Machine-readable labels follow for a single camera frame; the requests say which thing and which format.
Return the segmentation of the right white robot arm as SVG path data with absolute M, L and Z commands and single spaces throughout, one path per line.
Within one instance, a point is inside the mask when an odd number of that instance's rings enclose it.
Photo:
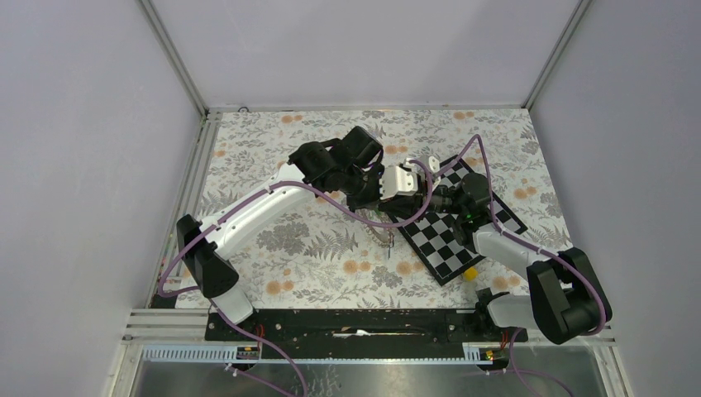
M 400 232 L 436 276 L 453 278 L 490 259 L 527 281 L 526 296 L 481 295 L 474 318 L 479 337 L 493 341 L 507 328 L 538 328 L 550 342 L 562 344 L 611 320 L 610 303 L 583 251 L 553 253 L 520 237 L 524 226 L 491 195 L 486 176 L 467 172 L 448 180 L 429 191 L 421 176 L 398 169 L 380 179 L 379 208 L 407 219 L 428 205 Z

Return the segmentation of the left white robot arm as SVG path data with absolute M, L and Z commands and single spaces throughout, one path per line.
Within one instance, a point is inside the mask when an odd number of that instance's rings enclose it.
M 303 143 L 276 174 L 219 213 L 178 220 L 179 252 L 173 262 L 186 265 L 202 295 L 226 317 L 224 327 L 235 339 L 251 337 L 257 320 L 238 285 L 233 255 L 278 217 L 321 193 L 377 199 L 383 153 L 363 127 L 353 127 L 342 138 Z

